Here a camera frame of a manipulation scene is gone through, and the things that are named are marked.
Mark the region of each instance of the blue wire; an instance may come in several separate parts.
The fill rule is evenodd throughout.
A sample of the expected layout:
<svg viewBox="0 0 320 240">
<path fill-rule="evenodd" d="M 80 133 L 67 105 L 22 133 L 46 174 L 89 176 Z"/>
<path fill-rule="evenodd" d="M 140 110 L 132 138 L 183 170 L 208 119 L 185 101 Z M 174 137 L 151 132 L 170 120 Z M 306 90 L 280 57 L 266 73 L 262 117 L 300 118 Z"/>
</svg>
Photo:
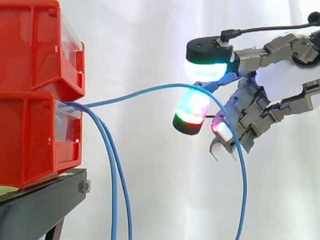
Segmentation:
<svg viewBox="0 0 320 240">
<path fill-rule="evenodd" d="M 124 195 L 124 201 L 125 201 L 125 207 L 126 207 L 126 216 L 127 216 L 127 221 L 128 221 L 128 239 L 129 240 L 133 240 L 133 224 L 132 224 L 132 215 L 131 215 L 131 207 L 130 207 L 130 199 L 129 199 L 129 193 L 128 193 L 128 189 L 127 189 L 127 184 L 126 184 L 126 179 L 125 179 L 125 175 L 124 172 L 122 170 L 122 166 L 121 166 L 121 162 L 120 162 L 120 158 L 119 158 L 119 154 L 116 148 L 116 144 L 114 142 L 114 139 L 109 131 L 109 129 L 107 128 L 106 124 L 99 118 L 100 123 L 102 124 L 104 131 L 110 141 L 111 144 L 111 148 L 114 154 L 114 158 L 115 158 L 115 163 L 116 166 L 118 168 L 118 172 L 119 172 L 119 176 L 120 176 L 120 180 L 121 180 L 121 184 L 122 184 L 122 190 L 123 190 L 123 195 Z"/>
<path fill-rule="evenodd" d="M 117 224 L 118 224 L 118 190 L 117 190 L 117 171 L 115 166 L 115 152 L 112 149 L 111 140 L 108 139 L 107 132 L 105 131 L 104 124 L 99 120 L 99 118 L 86 106 L 76 103 L 76 102 L 66 102 L 71 107 L 76 108 L 82 112 L 87 113 L 95 125 L 99 129 L 99 132 L 102 136 L 105 148 L 108 153 L 109 162 L 110 162 L 110 171 L 111 171 L 111 191 L 112 191 L 112 213 L 111 213 L 111 240 L 117 240 Z"/>
<path fill-rule="evenodd" d="M 229 113 L 227 112 L 227 110 L 225 109 L 225 107 L 223 106 L 223 104 L 209 91 L 195 86 L 195 85 L 190 85 L 190 84 L 185 84 L 185 83 L 172 83 L 172 84 L 166 84 L 166 85 L 161 85 L 161 86 L 155 86 L 155 87 L 150 87 L 144 90 L 140 90 L 131 94 L 128 94 L 126 96 L 122 96 L 122 97 L 117 97 L 114 99 L 110 99 L 110 100 L 105 100 L 105 101 L 100 101 L 100 102 L 95 102 L 95 103 L 90 103 L 90 104 L 86 104 L 85 106 L 88 108 L 93 108 L 93 107 L 98 107 L 98 106 L 102 106 L 102 105 L 108 105 L 108 104 L 113 104 L 113 103 L 117 103 L 117 102 L 121 102 L 124 100 L 128 100 L 134 97 L 137 97 L 139 95 L 142 94 L 146 94 L 146 93 L 150 93 L 153 91 L 158 91 L 158 90 L 163 90 L 163 89 L 170 89 L 170 88 L 188 88 L 188 89 L 195 89 L 198 90 L 206 95 L 208 95 L 218 106 L 219 108 L 223 111 L 227 121 L 229 123 L 232 123 L 232 119 L 229 115 Z M 241 212 L 240 212 L 240 218 L 239 218 L 239 224 L 238 224 L 238 230 L 236 233 L 236 237 L 235 240 L 239 240 L 241 237 L 241 233 L 242 233 L 242 229 L 243 229 L 243 225 L 244 225 L 244 220 L 245 220 L 245 214 L 246 214 L 246 206 L 247 206 L 247 194 L 248 194 L 248 186 L 247 186 L 247 171 L 246 171 L 246 164 L 245 164 L 245 160 L 244 160 L 244 156 L 242 153 L 242 149 L 241 149 L 241 144 L 239 141 L 239 138 L 237 136 L 237 132 L 235 127 L 230 124 L 229 125 L 230 130 L 232 132 L 233 138 L 234 138 L 234 142 L 238 151 L 238 155 L 239 155 L 239 161 L 240 161 L 240 166 L 241 166 L 241 173 L 242 173 L 242 183 L 243 183 L 243 193 L 242 193 L 242 203 L 241 203 Z"/>
</svg>

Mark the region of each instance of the black table leg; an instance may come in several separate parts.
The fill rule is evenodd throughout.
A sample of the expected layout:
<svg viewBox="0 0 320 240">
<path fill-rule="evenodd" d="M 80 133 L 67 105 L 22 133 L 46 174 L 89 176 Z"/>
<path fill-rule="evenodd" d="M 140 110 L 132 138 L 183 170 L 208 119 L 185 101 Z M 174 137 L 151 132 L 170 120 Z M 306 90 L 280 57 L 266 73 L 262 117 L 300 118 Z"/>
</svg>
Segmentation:
<svg viewBox="0 0 320 240">
<path fill-rule="evenodd" d="M 57 225 L 55 225 L 48 233 L 45 235 L 45 240 L 60 240 L 62 227 L 64 225 L 65 219 L 63 218 Z"/>
</svg>

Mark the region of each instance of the white fabric background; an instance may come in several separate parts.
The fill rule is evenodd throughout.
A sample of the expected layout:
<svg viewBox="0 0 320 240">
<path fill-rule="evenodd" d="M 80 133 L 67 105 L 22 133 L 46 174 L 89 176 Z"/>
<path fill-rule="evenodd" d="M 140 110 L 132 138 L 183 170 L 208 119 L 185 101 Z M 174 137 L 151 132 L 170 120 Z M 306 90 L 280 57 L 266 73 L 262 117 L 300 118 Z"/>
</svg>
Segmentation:
<svg viewBox="0 0 320 240">
<path fill-rule="evenodd" d="M 223 29 L 304 23 L 316 0 L 60 0 L 86 44 L 86 97 L 110 99 L 146 87 L 193 83 L 185 75 L 186 43 Z M 232 41 L 252 47 L 273 33 Z M 236 85 L 216 95 L 225 102 Z M 113 134 L 129 189 L 135 240 L 232 240 L 242 180 L 238 162 L 216 162 L 210 122 L 199 135 L 174 130 L 183 89 L 140 96 L 94 111 Z M 218 108 L 212 104 L 214 114 Z M 246 159 L 248 202 L 242 240 L 320 239 L 320 112 L 287 117 L 260 137 Z M 84 121 L 82 167 L 92 191 L 67 216 L 62 240 L 109 239 L 111 183 L 103 142 Z M 119 185 L 118 239 L 127 238 Z"/>
</svg>

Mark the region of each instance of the black fingertip cap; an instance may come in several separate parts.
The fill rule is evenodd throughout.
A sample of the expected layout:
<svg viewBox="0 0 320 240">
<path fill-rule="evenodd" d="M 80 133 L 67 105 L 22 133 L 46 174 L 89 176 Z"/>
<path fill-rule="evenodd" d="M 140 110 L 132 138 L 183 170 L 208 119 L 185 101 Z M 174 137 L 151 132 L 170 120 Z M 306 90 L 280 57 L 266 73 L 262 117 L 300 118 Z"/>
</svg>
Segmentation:
<svg viewBox="0 0 320 240">
<path fill-rule="evenodd" d="M 220 46 L 219 36 L 196 38 L 186 45 L 186 59 L 193 64 L 228 64 L 233 53 L 233 47 Z"/>
<path fill-rule="evenodd" d="M 317 26 L 320 26 L 320 12 L 314 11 L 310 13 L 310 15 L 308 16 L 308 22 L 310 24 L 318 23 Z"/>
<path fill-rule="evenodd" d="M 173 122 L 174 128 L 178 130 L 182 134 L 186 135 L 197 135 L 200 132 L 200 129 L 203 123 L 200 124 L 192 124 L 189 122 L 185 122 L 181 120 L 177 114 L 174 115 Z"/>
</svg>

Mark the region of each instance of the red storage bin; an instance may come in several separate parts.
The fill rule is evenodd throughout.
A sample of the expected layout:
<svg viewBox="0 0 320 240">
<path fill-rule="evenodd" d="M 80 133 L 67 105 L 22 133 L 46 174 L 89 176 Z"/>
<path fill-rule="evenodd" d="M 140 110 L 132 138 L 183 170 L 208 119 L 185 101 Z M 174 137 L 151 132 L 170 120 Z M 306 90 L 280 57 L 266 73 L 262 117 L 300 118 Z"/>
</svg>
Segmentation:
<svg viewBox="0 0 320 240">
<path fill-rule="evenodd" d="M 84 44 L 57 0 L 0 0 L 0 91 L 85 94 Z"/>
<path fill-rule="evenodd" d="M 48 92 L 0 92 L 0 187 L 48 181 L 81 164 L 82 113 Z"/>
</svg>

